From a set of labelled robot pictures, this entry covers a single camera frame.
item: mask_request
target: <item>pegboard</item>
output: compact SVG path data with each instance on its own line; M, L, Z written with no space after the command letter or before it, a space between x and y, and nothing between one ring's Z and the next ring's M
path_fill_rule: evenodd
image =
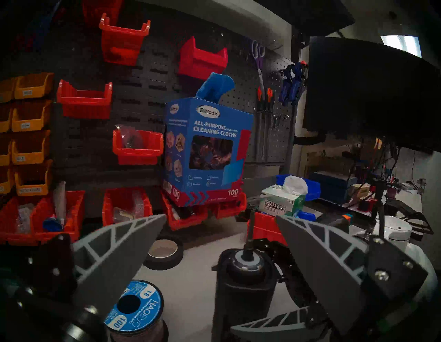
M139 29L151 20L149 36L145 37L135 67L105 63L101 52L101 30L86 28L81 8L73 8L59 27L52 27L42 50L21 53L3 59L1 78L43 71L55 73L55 93L60 79L79 90L103 90L113 83L112 110L109 120L77 120L63 117L60 104L52 104L51 157L53 173L75 188L84 185L100 187L107 181L116 186L131 183L149 186L158 184L161 166L118 165L112 152L112 132L116 124L135 126L139 130L164 133L165 104L190 97L203 81L178 75L179 49L191 37L196 47L217 53L228 49L228 66L224 74L235 81L235 89L224 94L220 104L255 115L254 127L246 158L247 163L284 163L288 147L291 105L278 101L282 84L280 69L291 62L273 51L266 50L262 70L265 87L275 90L274 114L265 119L268 124L267 149L263 148L263 124L255 113L258 74L250 55L250 40L203 19L178 11L136 1L125 1L118 26Z

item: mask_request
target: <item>screw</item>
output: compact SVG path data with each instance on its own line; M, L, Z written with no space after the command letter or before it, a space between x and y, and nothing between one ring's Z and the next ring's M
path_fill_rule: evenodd
M375 271L375 276L378 278L378 280L384 280L385 282L389 279L389 274L386 271Z
M413 268L413 264L410 261L403 261L403 265L410 269Z

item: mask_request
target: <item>bin rack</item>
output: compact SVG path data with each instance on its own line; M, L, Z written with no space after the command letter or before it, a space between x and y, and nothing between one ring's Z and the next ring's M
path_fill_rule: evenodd
M118 156L120 165L155 165L158 156L164 152L164 137L161 133L138 131L146 149L123 148L123 140L119 130L113 131L113 153Z

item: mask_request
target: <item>red storage bin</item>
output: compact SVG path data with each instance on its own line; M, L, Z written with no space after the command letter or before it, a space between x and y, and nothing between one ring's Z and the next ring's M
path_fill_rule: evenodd
M208 218L207 206L194 206L193 211L196 215L182 220L175 220L172 213L172 205L170 204L167 196L163 192L161 192L161 196L164 214L167 216L168 225L172 230L178 230L181 228L190 227L192 225L200 225L203 220Z
M250 229L250 221L248 221L247 226L248 229ZM269 241L278 241L285 246L288 246L276 224L276 218L263 213L255 213L253 239L263 238L267 238Z
M103 203L103 226L113 224L113 208L117 207L129 212L133 211L135 206L132 199L132 192L138 190L141 193L144 202L144 217L153 215L152 205L146 192L141 187L135 188L115 188L107 189L104 194Z
M116 25L123 0L83 0L84 21L88 27L97 27L103 13L110 16L110 25Z
M196 40L191 37L180 50L178 74L206 80L212 72L221 74L228 64L228 51L223 48L217 54L196 48Z
M150 20L140 30L126 29L110 25L110 18L103 13L100 21L101 49L108 63L136 65L139 50L145 36L149 35Z
M221 202L210 205L210 210L217 219L236 216L247 208L247 196L241 192L234 201Z
M56 93L57 102L63 105L63 115L76 119L108 119L112 101L112 82L103 91L76 90L61 80Z
M43 229L43 221L55 214L55 208L52 196L42 198L31 217L35 240L44 244L58 234L67 233L71 236L71 242L77 241L84 217L85 193L85 191L66 191L66 222L61 232L46 232Z
M41 196L18 197L15 196L6 203L0 210L0 244L5 244L6 241L13 246L37 246L38 242L35 239L33 216L36 212L35 207L30 215L30 233L16 234L15 223L19 215L18 207L23 204L32 203L37 205L42 199Z
M158 156L164 152L164 137L161 133L138 131L146 149L123 148L123 140L119 130L113 131L113 153L118 156L120 165L156 165Z

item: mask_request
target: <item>cylindrical motor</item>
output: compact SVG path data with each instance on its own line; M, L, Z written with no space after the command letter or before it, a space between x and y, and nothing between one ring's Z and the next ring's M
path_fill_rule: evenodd
M265 253L227 249L219 257L212 342L240 341L230 327L265 318L273 298L278 272Z

